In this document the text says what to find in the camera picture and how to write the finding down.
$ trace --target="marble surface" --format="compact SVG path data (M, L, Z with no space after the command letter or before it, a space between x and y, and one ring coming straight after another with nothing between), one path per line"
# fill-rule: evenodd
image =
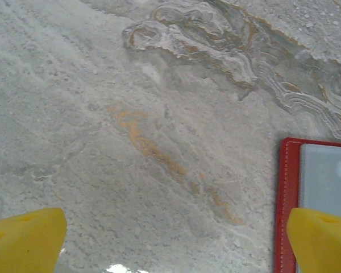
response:
M341 141L341 1L0 0L0 218L61 272L272 272L278 147Z

